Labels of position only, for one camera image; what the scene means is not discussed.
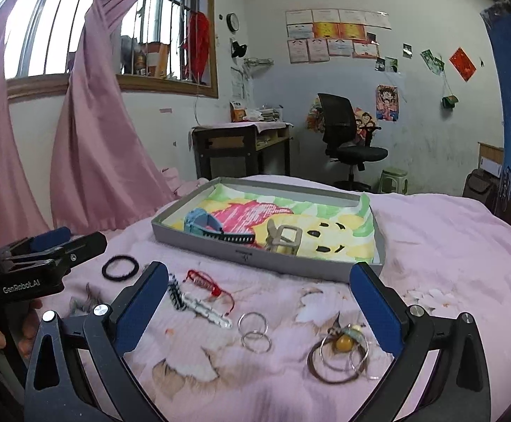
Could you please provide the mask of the black white braided keychain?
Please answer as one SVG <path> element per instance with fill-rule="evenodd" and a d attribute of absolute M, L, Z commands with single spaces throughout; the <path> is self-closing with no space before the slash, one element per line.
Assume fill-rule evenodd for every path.
<path fill-rule="evenodd" d="M 172 306 L 179 312 L 192 311 L 221 329 L 230 330 L 232 322 L 202 300 L 183 293 L 173 273 L 168 275 L 168 295 Z"/>

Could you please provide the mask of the pink curtain left panel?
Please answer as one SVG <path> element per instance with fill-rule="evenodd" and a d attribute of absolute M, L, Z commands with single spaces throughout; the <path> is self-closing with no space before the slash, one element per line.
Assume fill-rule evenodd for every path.
<path fill-rule="evenodd" d="M 5 81 L 5 31 L 0 28 L 0 247 L 47 231 L 15 141 Z"/>

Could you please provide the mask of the pink curtain panel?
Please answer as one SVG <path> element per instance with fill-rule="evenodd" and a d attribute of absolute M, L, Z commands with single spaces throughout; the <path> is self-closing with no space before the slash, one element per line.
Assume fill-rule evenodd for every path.
<path fill-rule="evenodd" d="M 5 31 L 0 28 L 0 247 L 47 231 L 15 141 L 5 81 Z"/>
<path fill-rule="evenodd" d="M 136 0 L 93 0 L 69 75 L 50 172 L 53 224 L 120 230 L 175 199 L 128 116 L 110 36 Z"/>

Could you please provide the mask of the pink curtain right panel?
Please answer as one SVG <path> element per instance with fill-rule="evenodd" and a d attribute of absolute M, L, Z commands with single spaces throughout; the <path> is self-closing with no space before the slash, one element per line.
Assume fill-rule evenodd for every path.
<path fill-rule="evenodd" d="M 50 172 L 53 224 L 120 230 L 175 199 L 128 116 L 110 36 L 136 0 L 93 0 L 69 75 Z"/>

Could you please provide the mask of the bangles with yellow bead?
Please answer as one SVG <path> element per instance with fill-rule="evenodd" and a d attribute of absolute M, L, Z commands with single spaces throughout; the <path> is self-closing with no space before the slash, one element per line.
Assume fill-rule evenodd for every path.
<path fill-rule="evenodd" d="M 312 377 L 329 386 L 349 384 L 359 378 L 377 381 L 379 377 L 368 372 L 370 353 L 361 325 L 332 326 L 308 353 L 307 368 Z"/>

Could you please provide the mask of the blue smart watch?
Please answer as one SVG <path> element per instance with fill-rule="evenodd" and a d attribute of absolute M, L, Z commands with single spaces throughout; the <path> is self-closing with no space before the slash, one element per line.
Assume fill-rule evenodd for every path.
<path fill-rule="evenodd" d="M 235 234 L 224 231 L 222 223 L 201 208 L 194 209 L 185 216 L 184 232 L 238 245 L 250 245 L 255 242 L 255 234 L 252 232 Z"/>

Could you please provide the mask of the colourful bear cartoon cloth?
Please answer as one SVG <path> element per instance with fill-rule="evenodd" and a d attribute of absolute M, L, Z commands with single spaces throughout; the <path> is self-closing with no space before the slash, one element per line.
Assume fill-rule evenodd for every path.
<path fill-rule="evenodd" d="M 215 216 L 224 231 L 255 234 L 251 245 L 257 249 L 265 249 L 267 222 L 273 219 L 277 226 L 292 225 L 303 231 L 299 257 L 366 263 L 376 258 L 375 222 L 365 193 L 348 206 L 334 206 L 242 192 L 218 184 L 198 207 Z"/>

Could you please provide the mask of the brown bag on floor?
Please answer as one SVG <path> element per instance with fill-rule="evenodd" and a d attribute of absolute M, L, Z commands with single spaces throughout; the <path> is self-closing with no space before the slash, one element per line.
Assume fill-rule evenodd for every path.
<path fill-rule="evenodd" d="M 483 169 L 474 169 L 465 180 L 462 196 L 475 199 L 489 211 L 495 208 L 498 198 L 499 180 Z"/>

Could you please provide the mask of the grey shallow box tray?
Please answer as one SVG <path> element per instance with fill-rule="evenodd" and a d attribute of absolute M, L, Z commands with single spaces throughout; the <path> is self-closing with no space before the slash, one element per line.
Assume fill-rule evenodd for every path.
<path fill-rule="evenodd" d="M 276 273 L 347 283 L 364 262 L 381 273 L 384 237 L 369 195 L 220 177 L 151 221 L 157 241 Z"/>

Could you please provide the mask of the wooden framed window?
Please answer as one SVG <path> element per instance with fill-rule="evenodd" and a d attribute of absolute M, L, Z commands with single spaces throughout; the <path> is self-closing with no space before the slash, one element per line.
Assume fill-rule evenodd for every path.
<path fill-rule="evenodd" d="M 215 98 L 214 0 L 16 0 L 5 25 L 7 97 L 65 94 L 99 66 L 122 91 Z"/>

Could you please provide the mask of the red hanging garment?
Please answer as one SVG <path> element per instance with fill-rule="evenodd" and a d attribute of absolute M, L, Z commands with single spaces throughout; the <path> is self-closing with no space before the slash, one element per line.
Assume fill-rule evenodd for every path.
<path fill-rule="evenodd" d="M 203 12 L 192 12 L 187 22 L 184 49 L 187 54 L 185 74 L 199 84 L 209 61 L 211 22 Z"/>

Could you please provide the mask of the black office chair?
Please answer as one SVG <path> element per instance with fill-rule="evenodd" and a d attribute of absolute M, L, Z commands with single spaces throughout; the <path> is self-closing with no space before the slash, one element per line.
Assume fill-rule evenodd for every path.
<path fill-rule="evenodd" d="M 326 156 L 349 167 L 347 180 L 333 185 L 344 191 L 371 192 L 372 187 L 356 181 L 354 170 L 363 172 L 367 163 L 380 162 L 388 157 L 387 149 L 372 146 L 373 133 L 379 126 L 364 129 L 363 142 L 357 142 L 357 118 L 348 98 L 333 94 L 317 94 L 323 116 L 323 137 Z"/>

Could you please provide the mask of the anime poster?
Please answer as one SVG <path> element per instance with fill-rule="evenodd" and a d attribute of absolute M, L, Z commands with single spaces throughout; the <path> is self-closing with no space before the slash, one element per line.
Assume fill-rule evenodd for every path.
<path fill-rule="evenodd" d="M 400 102 L 395 86 L 379 85 L 376 88 L 376 119 L 396 122 L 400 118 Z"/>

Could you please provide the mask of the round wall clock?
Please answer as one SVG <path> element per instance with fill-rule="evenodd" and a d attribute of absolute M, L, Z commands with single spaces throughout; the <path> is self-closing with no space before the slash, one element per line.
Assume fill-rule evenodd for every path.
<path fill-rule="evenodd" d="M 235 12 L 230 12 L 226 16 L 227 26 L 231 33 L 237 33 L 240 29 L 239 17 Z"/>

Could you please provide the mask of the wall certificates cluster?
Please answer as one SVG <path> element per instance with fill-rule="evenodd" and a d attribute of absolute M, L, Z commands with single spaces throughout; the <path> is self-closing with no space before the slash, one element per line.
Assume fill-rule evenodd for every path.
<path fill-rule="evenodd" d="M 285 12 L 292 64 L 325 63 L 333 57 L 380 58 L 371 28 L 392 28 L 387 12 L 362 9 L 292 9 Z"/>

